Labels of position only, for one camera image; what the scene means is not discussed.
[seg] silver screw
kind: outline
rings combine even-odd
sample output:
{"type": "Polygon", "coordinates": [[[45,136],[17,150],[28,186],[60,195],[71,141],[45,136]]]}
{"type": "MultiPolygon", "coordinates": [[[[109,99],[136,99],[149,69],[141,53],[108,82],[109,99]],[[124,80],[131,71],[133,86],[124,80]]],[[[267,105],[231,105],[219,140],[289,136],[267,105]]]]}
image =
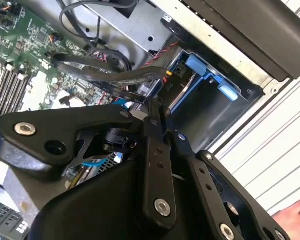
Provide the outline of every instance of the silver screw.
{"type": "Polygon", "coordinates": [[[20,122],[14,126],[14,131],[22,136],[33,136],[37,132],[37,129],[30,123],[20,122]]]}
{"type": "Polygon", "coordinates": [[[170,205],[163,199],[155,200],[154,208],[160,215],[164,217],[168,217],[171,213],[170,205]]]}
{"type": "Polygon", "coordinates": [[[209,153],[206,153],[204,156],[206,157],[206,159],[212,160],[212,156],[209,153]]]}
{"type": "Polygon", "coordinates": [[[121,111],[120,114],[121,114],[122,116],[124,116],[125,118],[128,118],[128,117],[129,117],[129,114],[128,114],[127,112],[125,112],[125,111],[121,111]]]}
{"type": "Polygon", "coordinates": [[[220,230],[221,230],[223,236],[225,236],[225,238],[227,240],[234,240],[235,239],[234,232],[231,230],[231,228],[228,225],[222,223],[220,225],[220,230]]]}
{"type": "Polygon", "coordinates": [[[278,237],[280,238],[280,240],[286,240],[286,238],[278,230],[275,230],[275,233],[278,235],[278,237]]]}
{"type": "Polygon", "coordinates": [[[185,140],[186,140],[186,137],[183,136],[181,133],[178,134],[178,137],[179,137],[182,141],[185,141],[185,140]]]}
{"type": "Polygon", "coordinates": [[[158,122],[157,122],[156,120],[151,119],[150,122],[151,122],[153,125],[155,125],[156,127],[158,126],[158,122]]]}

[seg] human hand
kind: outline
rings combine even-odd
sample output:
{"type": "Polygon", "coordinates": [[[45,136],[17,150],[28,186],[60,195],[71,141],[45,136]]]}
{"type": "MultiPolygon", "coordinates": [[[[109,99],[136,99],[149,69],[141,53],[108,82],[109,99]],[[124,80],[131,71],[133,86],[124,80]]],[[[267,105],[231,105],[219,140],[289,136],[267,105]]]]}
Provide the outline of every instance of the human hand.
{"type": "Polygon", "coordinates": [[[289,235],[291,240],[300,240],[300,201],[272,217],[289,235]]]}

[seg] blue cable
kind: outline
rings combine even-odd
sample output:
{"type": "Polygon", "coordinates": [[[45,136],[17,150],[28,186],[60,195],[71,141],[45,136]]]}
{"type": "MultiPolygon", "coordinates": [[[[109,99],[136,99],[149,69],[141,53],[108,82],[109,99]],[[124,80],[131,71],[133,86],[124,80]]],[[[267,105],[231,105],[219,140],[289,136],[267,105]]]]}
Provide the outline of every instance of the blue cable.
{"type": "Polygon", "coordinates": [[[107,158],[102,159],[102,161],[99,162],[83,162],[82,165],[86,167],[101,167],[103,164],[105,164],[107,161],[107,158]]]}

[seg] black plastic cover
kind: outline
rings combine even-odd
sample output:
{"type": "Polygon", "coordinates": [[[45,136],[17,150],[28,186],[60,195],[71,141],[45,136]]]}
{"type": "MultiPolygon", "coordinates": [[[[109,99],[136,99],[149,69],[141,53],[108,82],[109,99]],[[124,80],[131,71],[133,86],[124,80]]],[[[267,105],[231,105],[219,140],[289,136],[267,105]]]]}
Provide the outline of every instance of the black plastic cover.
{"type": "MultiPolygon", "coordinates": [[[[117,165],[56,197],[36,217],[27,239],[158,239],[149,237],[136,223],[137,168],[137,161],[117,165]]],[[[181,204],[189,201],[186,185],[174,178],[174,186],[178,196],[178,222],[160,239],[200,239],[194,209],[187,207],[190,204],[181,204]]]]}
{"type": "Polygon", "coordinates": [[[300,18],[280,0],[184,0],[268,74],[300,77],[300,18]]]}

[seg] black cable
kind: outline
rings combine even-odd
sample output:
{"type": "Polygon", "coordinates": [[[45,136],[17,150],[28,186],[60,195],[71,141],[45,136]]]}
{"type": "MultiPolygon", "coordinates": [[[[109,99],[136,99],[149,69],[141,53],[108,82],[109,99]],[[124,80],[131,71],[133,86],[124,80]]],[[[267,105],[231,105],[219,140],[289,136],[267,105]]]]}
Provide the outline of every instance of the black cable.
{"type": "Polygon", "coordinates": [[[82,31],[82,29],[79,27],[79,25],[76,24],[76,25],[78,25],[78,27],[80,28],[81,31],[79,31],[79,34],[75,34],[74,32],[70,31],[70,30],[65,26],[65,24],[64,24],[64,22],[63,22],[63,16],[64,16],[64,15],[66,15],[67,18],[68,18],[68,20],[69,20],[68,15],[69,15],[70,11],[72,11],[72,10],[74,10],[74,9],[80,7],[80,6],[84,6],[84,5],[99,5],[99,6],[112,7],[112,8],[116,8],[116,9],[129,9],[129,8],[132,8],[133,6],[135,6],[135,5],[138,3],[138,0],[132,0],[132,3],[131,3],[131,4],[128,4],[128,5],[117,4],[117,3],[112,3],[112,2],[105,2],[105,1],[99,1],[99,0],[92,0],[92,1],[79,1],[79,2],[75,2],[75,3],[72,3],[72,4],[68,5],[68,6],[66,6],[62,0],[57,0],[57,1],[58,1],[58,3],[59,3],[59,2],[62,2],[62,7],[61,7],[61,8],[62,8],[62,12],[60,13],[60,16],[59,16],[59,20],[60,20],[62,26],[63,26],[69,33],[71,33],[71,34],[73,34],[74,36],[77,36],[77,37],[79,37],[79,38],[82,37],[82,33],[83,33],[83,31],[82,31]]]}
{"type": "Polygon", "coordinates": [[[95,47],[98,47],[98,42],[100,39],[100,27],[101,27],[101,17],[98,16],[98,23],[97,23],[97,27],[96,27],[96,38],[95,38],[95,47]]]}
{"type": "Polygon", "coordinates": [[[54,55],[51,58],[51,63],[58,70],[76,75],[77,77],[89,82],[118,82],[119,84],[124,85],[125,81],[127,81],[127,83],[131,85],[133,81],[137,81],[137,83],[147,82],[149,81],[150,76],[152,76],[152,78],[161,79],[167,74],[167,70],[165,68],[158,66],[143,67],[133,71],[117,73],[118,71],[106,62],[68,54],[54,55]],[[65,63],[75,63],[88,67],[84,67],[81,70],[65,63]]]}
{"type": "Polygon", "coordinates": [[[107,55],[112,55],[116,58],[118,58],[119,61],[121,61],[124,65],[124,68],[126,71],[131,71],[132,70],[132,64],[130,63],[130,61],[128,60],[128,58],[123,55],[121,52],[116,51],[116,50],[111,50],[111,49],[100,49],[97,46],[94,46],[90,41],[95,41],[97,38],[99,39],[99,35],[100,35],[100,22],[101,19],[99,17],[98,19],[98,29],[97,29],[97,37],[93,38],[93,37],[88,37],[85,32],[81,29],[81,27],[78,25],[77,20],[75,19],[75,17],[71,14],[71,10],[83,6],[85,4],[95,4],[95,5],[104,5],[104,6],[109,6],[109,7],[113,7],[113,6],[117,6],[117,8],[130,8],[133,7],[135,4],[138,3],[138,0],[133,0],[133,3],[127,6],[124,5],[120,5],[120,4],[114,4],[114,3],[110,3],[110,2],[101,2],[101,1],[81,1],[81,2],[76,2],[73,3],[69,6],[66,6],[65,3],[63,2],[63,0],[56,0],[57,3],[59,4],[59,6],[62,9],[62,12],[59,16],[59,20],[62,24],[62,26],[64,27],[64,29],[85,40],[85,42],[93,49],[95,49],[96,51],[105,53],[107,55]],[[68,21],[70,22],[70,24],[73,26],[73,28],[77,31],[78,34],[73,33],[72,31],[70,31],[64,24],[63,22],[63,15],[65,15],[68,18],[68,21]]]}
{"type": "Polygon", "coordinates": [[[107,94],[113,95],[117,98],[127,100],[128,102],[134,102],[138,104],[144,104],[144,102],[147,100],[145,96],[129,92],[126,90],[123,90],[119,87],[113,86],[106,82],[90,82],[100,90],[106,92],[107,94]]]}

